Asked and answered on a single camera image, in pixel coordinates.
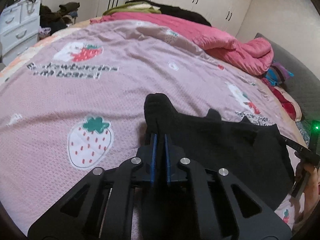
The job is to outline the person's right hand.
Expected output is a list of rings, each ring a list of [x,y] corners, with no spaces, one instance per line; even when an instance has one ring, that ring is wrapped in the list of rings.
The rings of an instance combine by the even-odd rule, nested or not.
[[[302,171],[306,171],[310,174],[304,189],[304,211],[298,216],[293,226],[294,230],[298,231],[311,216],[319,202],[319,168],[301,161],[298,164],[296,171],[297,176],[299,176]]]

